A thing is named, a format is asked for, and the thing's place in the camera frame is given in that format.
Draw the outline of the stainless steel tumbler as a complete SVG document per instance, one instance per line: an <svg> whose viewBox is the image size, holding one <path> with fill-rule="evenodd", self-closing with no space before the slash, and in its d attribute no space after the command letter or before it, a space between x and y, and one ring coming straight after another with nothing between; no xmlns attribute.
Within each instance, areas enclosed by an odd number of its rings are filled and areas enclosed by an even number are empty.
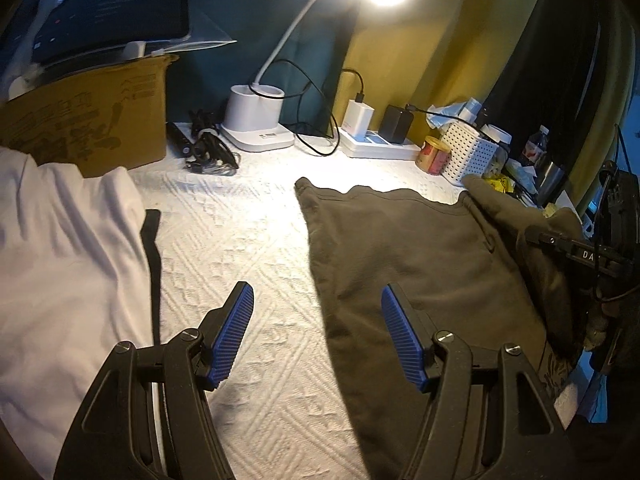
<svg viewBox="0 0 640 480"><path fill-rule="evenodd" d="M544 206L548 203L550 196L559 185L564 177L564 169L555 162L548 162L541 173L538 174L537 180L537 198L538 206Z"/></svg>

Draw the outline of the white perforated plastic basket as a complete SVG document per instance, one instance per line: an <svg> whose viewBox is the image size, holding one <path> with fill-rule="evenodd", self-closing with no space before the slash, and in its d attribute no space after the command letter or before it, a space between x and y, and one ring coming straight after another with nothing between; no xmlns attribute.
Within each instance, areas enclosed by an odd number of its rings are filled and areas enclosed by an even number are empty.
<svg viewBox="0 0 640 480"><path fill-rule="evenodd" d="M442 140L451 148L442 175L453 185L460 185L467 174L482 176L499 147L464 122L446 125L442 129Z"/></svg>

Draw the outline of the brown cardboard box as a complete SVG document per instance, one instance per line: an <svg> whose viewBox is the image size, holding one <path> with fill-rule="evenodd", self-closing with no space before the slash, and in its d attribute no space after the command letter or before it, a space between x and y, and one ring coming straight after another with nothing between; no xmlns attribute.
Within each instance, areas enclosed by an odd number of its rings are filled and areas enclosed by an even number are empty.
<svg viewBox="0 0 640 480"><path fill-rule="evenodd" d="M166 72L174 54L85 70L1 107L1 145L86 178L166 155Z"/></svg>

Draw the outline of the yellow snack packet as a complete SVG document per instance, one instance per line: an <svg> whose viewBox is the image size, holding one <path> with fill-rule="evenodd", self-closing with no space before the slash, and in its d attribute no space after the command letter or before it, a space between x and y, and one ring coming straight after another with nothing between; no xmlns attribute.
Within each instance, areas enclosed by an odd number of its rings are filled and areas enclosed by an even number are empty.
<svg viewBox="0 0 640 480"><path fill-rule="evenodd" d="M505 174L499 174L495 177L484 177L483 180L499 193L513 195L515 192L515 181Z"/></svg>

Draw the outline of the white USB charger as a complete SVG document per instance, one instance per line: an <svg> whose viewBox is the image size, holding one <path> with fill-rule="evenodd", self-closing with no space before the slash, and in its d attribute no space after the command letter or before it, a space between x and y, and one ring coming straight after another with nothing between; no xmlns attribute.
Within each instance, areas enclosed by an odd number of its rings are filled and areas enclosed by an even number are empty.
<svg viewBox="0 0 640 480"><path fill-rule="evenodd" d="M360 142L366 137L374 109L368 104L350 100L345 110L342 129Z"/></svg>

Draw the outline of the brown t-shirt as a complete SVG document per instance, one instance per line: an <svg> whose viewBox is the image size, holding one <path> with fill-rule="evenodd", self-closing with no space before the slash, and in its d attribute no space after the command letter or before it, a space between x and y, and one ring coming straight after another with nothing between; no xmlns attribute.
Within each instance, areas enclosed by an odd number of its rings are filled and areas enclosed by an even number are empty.
<svg viewBox="0 0 640 480"><path fill-rule="evenodd" d="M582 354L585 321L567 275L525 232L581 237L574 211L544 214L475 176L451 205L408 188L343 193L304 178L295 195L334 375L371 478L400 475L427 406L382 317L390 283L467 344L519 344L549 396L561 394Z"/></svg>

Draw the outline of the red can with yellow lid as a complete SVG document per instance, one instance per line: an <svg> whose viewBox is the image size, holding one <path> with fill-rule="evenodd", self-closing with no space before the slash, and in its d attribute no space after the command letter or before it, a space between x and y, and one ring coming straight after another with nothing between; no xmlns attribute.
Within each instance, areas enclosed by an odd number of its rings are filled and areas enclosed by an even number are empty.
<svg viewBox="0 0 640 480"><path fill-rule="evenodd" d="M434 136L426 136L416 158L416 166L427 174L438 176L448 162L450 153L451 148L447 143Z"/></svg>

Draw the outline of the white power strip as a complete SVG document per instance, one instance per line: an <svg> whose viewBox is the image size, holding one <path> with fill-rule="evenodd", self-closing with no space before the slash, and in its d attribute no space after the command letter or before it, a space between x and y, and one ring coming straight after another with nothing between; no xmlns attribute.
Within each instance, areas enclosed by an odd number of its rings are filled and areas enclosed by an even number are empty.
<svg viewBox="0 0 640 480"><path fill-rule="evenodd" d="M350 158L415 160L420 148L406 139L403 144L393 144L381 138L376 132L368 131L362 140L357 140L344 129L339 128L340 148Z"/></svg>

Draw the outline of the clear jar with white lid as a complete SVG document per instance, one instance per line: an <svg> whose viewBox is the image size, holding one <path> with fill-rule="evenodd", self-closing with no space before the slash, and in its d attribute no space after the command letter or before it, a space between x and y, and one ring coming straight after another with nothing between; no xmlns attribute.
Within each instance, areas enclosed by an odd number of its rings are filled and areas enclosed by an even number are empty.
<svg viewBox="0 0 640 480"><path fill-rule="evenodd" d="M512 136L494 125L486 124L482 127L482 131L491 141L497 144L495 154L483 174L485 179L495 179L500 176L506 161L509 159Z"/></svg>

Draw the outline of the tablet with dark screen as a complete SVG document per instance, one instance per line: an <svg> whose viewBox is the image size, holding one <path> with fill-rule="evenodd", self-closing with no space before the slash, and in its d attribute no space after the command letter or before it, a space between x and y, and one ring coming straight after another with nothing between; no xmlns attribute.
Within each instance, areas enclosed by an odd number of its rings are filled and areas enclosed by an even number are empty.
<svg viewBox="0 0 640 480"><path fill-rule="evenodd" d="M158 55L232 41L192 0L22 0L1 33L1 83L92 56L106 63L128 44Z"/></svg>

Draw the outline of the white desk lamp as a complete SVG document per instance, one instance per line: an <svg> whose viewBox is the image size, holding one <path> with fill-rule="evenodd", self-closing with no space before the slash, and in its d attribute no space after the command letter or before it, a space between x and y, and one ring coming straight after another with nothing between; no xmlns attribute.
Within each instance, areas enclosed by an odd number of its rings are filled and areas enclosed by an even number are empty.
<svg viewBox="0 0 640 480"><path fill-rule="evenodd" d="M407 0L236 0L244 49L222 133L242 151L300 142L321 156L340 142L333 104L361 6Z"/></svg>

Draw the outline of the white folded garment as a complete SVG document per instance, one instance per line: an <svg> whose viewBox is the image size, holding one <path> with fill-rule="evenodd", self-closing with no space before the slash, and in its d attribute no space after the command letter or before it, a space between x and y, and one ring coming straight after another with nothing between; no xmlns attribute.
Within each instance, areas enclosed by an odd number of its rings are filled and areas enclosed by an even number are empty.
<svg viewBox="0 0 640 480"><path fill-rule="evenodd" d="M1 152L1 420L43 478L114 344L152 342L144 220L124 168Z"/></svg>

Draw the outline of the black power adapter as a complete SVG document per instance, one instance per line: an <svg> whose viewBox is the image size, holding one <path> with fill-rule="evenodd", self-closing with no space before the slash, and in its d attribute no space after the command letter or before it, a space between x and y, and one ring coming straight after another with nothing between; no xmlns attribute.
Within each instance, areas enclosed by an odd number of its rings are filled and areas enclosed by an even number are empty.
<svg viewBox="0 0 640 480"><path fill-rule="evenodd" d="M387 105L378 135L390 144L403 144L413 122L413 114L405 108Z"/></svg>

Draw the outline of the plastic bottle red label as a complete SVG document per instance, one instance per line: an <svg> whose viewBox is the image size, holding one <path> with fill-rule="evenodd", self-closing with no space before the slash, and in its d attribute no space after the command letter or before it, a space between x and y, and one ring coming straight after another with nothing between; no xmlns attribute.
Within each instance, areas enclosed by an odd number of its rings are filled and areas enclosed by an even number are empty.
<svg viewBox="0 0 640 480"><path fill-rule="evenodd" d="M548 148L548 135L549 129L540 125L538 131L529 137L522 151L521 164L523 166L537 167L539 165Z"/></svg>

